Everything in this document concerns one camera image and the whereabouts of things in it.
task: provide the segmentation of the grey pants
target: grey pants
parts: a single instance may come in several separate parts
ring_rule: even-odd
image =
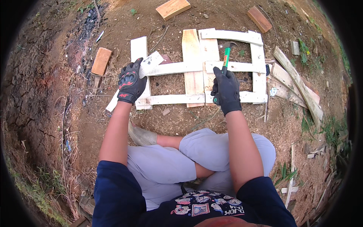
[[[267,177],[275,163],[275,148],[262,135],[252,133],[252,137]],[[179,182],[196,179],[195,162],[215,171],[199,185],[199,190],[235,195],[229,172],[228,134],[216,134],[208,128],[186,135],[179,150],[160,145],[129,146],[127,168],[140,184],[147,210],[153,210],[182,194]]]

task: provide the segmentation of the hand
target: hand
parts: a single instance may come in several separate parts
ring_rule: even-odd
[[[139,77],[142,60],[143,58],[141,57],[135,63],[131,62],[121,69],[121,73],[118,75],[118,89],[120,90],[117,94],[118,101],[135,104],[135,101],[144,92],[147,77],[142,79]]]
[[[213,72],[216,78],[211,96],[219,100],[224,116],[231,111],[242,110],[240,85],[234,73],[227,71],[227,76],[224,76],[218,67],[214,67]]]

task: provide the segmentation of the graphic print shirt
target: graphic print shirt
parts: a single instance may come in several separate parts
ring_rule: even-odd
[[[146,212],[141,188],[125,165],[100,161],[97,174],[92,226],[195,226],[218,216],[269,226],[296,226],[268,177],[245,183],[236,197],[199,190]]]

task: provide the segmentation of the soil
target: soil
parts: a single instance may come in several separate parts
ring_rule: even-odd
[[[64,199],[70,207],[66,217],[69,221],[73,222],[79,217],[70,201],[77,200],[81,194],[92,196],[98,151],[112,115],[105,107],[116,91],[117,72],[130,62],[130,39],[148,36],[150,50],[165,32],[163,26],[169,26],[155,50],[160,54],[168,54],[173,62],[180,62],[183,60],[184,29],[216,28],[260,33],[246,14],[255,5],[254,1],[189,2],[191,9],[164,21],[155,10],[164,1],[105,0],[99,5],[102,19],[98,27],[95,9],[77,12],[79,7],[86,6],[91,1],[61,3],[49,0],[37,5],[23,24],[10,53],[1,89],[1,125],[6,155],[13,168],[22,175],[26,173],[22,172],[24,169],[21,165],[28,165],[33,171],[43,166],[64,173],[71,198]],[[347,89],[343,80],[346,72],[334,31],[324,15],[310,1],[289,0],[285,3],[268,0],[257,3],[271,17],[276,30],[272,28],[262,34],[265,58],[274,59],[272,51],[278,45],[289,59],[297,59],[297,71],[319,91],[325,117],[342,119],[347,101]],[[315,19],[322,34],[314,25],[306,22],[307,18],[300,8]],[[137,13],[132,15],[131,9],[136,9]],[[204,18],[203,14],[207,14],[209,18]],[[101,40],[95,42],[102,31],[104,34]],[[312,53],[310,57],[324,56],[326,60],[322,63],[323,70],[303,67],[300,57],[292,56],[290,40],[298,38],[306,43],[311,52],[314,49],[311,39],[315,41],[318,54]],[[242,42],[237,44],[231,57],[236,61],[250,62],[249,45]],[[113,54],[106,71],[106,75],[110,76],[102,77],[101,89],[96,90],[92,89],[94,76],[89,72],[99,47],[113,50]],[[245,50],[243,57],[239,55],[240,50]],[[236,76],[247,80],[241,83],[241,90],[252,90],[252,80],[248,73],[236,73]],[[183,74],[150,77],[150,84],[153,95],[185,94]],[[166,108],[170,109],[170,113],[163,116],[162,111]],[[319,134],[315,140],[308,133],[302,134],[303,108],[279,97],[269,100],[266,123],[263,117],[260,118],[264,114],[263,104],[242,104],[242,109],[251,132],[264,135],[276,148],[276,165],[270,177],[278,171],[280,163],[286,162],[290,166],[291,144],[296,144],[295,166],[299,177],[295,186],[299,185],[299,190],[291,195],[290,200],[295,200],[291,213],[297,224],[301,225],[315,215],[315,207],[326,188],[326,183],[322,182],[325,182],[331,172],[329,148],[323,155],[306,159],[303,146],[307,142],[313,150],[321,147],[325,144],[324,134]],[[62,155],[60,141],[64,110],[65,141],[68,141],[71,151],[66,149]],[[191,112],[200,119],[209,119],[216,114],[198,126],[201,120],[195,119]],[[133,107],[130,115],[136,125],[163,135],[184,136],[204,127],[209,127],[216,133],[227,131],[223,113],[215,106],[186,108],[186,104],[154,105],[152,110],[143,111],[136,111]],[[29,152],[26,154],[21,140],[29,142]],[[76,178],[80,174],[92,182],[88,188],[78,187]],[[280,184],[279,188],[286,187],[285,183],[287,182]],[[282,200],[285,202],[286,194],[282,194]]]

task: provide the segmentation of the wooden frame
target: wooden frame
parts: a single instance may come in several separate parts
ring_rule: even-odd
[[[240,92],[241,102],[266,103],[266,66],[261,34],[248,31],[234,32],[215,30],[214,28],[198,31],[183,31],[183,62],[158,65],[146,76],[184,73],[186,94],[152,96],[150,83],[144,93],[135,102],[137,110],[152,109],[158,104],[187,104],[187,107],[213,105],[211,90],[213,86],[213,67],[222,66],[219,62],[217,38],[238,40],[250,43],[252,63],[230,62],[229,70],[233,72],[252,72],[252,92]],[[146,57],[147,37],[131,40],[131,61]]]

